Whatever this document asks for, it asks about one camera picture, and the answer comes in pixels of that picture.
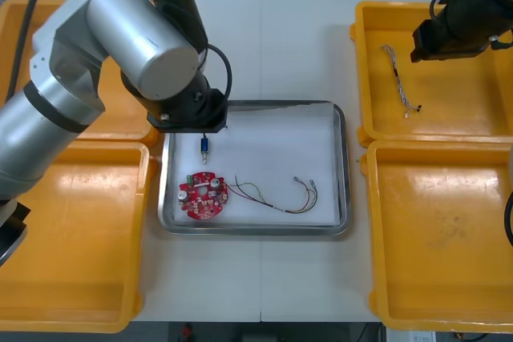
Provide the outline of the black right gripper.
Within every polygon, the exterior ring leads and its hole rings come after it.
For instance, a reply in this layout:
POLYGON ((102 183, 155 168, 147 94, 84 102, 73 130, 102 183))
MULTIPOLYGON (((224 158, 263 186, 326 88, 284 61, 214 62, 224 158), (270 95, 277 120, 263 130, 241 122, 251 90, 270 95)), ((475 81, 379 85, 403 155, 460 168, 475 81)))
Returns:
POLYGON ((488 46, 488 34, 473 22, 424 20, 413 33, 411 62, 473 58, 488 46))

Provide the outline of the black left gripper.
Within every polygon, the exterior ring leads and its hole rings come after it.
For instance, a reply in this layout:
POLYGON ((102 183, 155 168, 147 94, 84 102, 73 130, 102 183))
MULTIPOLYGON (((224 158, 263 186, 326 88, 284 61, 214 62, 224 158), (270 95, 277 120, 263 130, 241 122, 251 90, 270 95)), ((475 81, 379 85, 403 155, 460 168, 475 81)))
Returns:
POLYGON ((208 89, 204 98, 188 101, 178 96, 178 102, 159 114, 147 113, 148 122, 160 133, 211 134, 219 132, 227 122, 228 101, 217 89, 208 89))

